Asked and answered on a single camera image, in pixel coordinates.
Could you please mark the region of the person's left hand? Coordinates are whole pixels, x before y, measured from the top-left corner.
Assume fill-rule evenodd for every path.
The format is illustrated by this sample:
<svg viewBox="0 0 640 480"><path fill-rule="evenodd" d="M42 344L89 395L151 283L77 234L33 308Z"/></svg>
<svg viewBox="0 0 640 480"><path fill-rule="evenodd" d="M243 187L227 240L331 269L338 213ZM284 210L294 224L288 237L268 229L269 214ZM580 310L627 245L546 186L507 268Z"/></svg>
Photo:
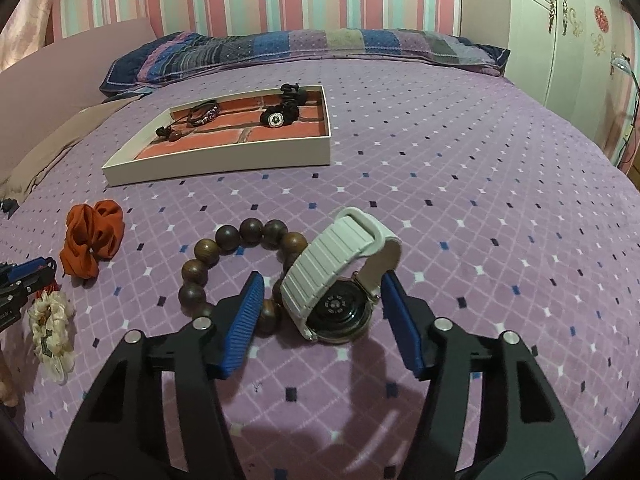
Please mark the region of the person's left hand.
<svg viewBox="0 0 640 480"><path fill-rule="evenodd" d="M8 408L15 408L20 402L12 373L2 351L0 351L0 402Z"/></svg>

